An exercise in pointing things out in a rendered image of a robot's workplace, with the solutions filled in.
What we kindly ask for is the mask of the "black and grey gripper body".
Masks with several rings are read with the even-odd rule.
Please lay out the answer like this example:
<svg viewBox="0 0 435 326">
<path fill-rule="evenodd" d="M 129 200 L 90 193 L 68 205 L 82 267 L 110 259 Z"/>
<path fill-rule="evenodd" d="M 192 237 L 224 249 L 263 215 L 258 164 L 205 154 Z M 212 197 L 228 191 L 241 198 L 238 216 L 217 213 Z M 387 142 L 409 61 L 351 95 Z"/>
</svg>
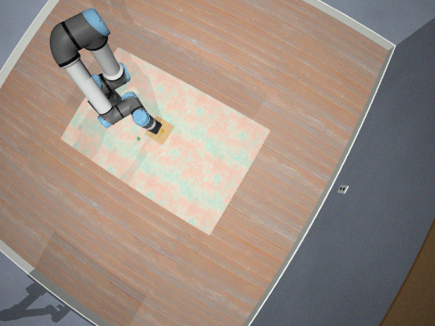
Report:
<svg viewBox="0 0 435 326">
<path fill-rule="evenodd" d="M 155 118 L 153 118 L 153 125 L 146 130 L 150 130 L 153 134 L 157 134 L 161 128 L 162 124 L 158 122 Z"/>
</svg>

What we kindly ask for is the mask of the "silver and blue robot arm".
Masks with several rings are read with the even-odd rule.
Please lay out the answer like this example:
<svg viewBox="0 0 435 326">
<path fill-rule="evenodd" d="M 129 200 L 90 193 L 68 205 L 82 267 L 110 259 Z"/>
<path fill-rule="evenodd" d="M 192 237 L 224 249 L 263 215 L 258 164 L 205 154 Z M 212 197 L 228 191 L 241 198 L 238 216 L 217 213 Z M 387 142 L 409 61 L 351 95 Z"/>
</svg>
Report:
<svg viewBox="0 0 435 326">
<path fill-rule="evenodd" d="M 54 26 L 50 35 L 52 56 L 100 114 L 98 120 L 105 128 L 130 114 L 137 125 L 150 128 L 153 117 L 134 92 L 125 93 L 122 102 L 117 104 L 118 98 L 113 90 L 129 82 L 130 74 L 123 63 L 116 61 L 107 43 L 108 30 L 95 9 L 83 10 Z M 82 48 L 91 51 L 103 74 L 89 73 L 80 60 L 78 51 Z"/>
</svg>

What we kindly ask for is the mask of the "tan flat mat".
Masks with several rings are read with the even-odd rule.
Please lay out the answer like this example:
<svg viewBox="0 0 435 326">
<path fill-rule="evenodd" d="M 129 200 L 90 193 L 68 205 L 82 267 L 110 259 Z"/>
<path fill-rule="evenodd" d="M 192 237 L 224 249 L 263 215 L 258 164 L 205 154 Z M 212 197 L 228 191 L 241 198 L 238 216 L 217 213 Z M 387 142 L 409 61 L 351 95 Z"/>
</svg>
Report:
<svg viewBox="0 0 435 326">
<path fill-rule="evenodd" d="M 155 135 L 152 132 L 146 131 L 145 134 L 163 145 L 168 136 L 170 135 L 171 131 L 173 130 L 174 126 L 172 124 L 169 124 L 167 121 L 163 120 L 159 116 L 156 116 L 155 119 L 162 124 L 160 130 L 164 130 L 164 132 L 162 133 L 159 130 L 159 132 Z"/>
</svg>

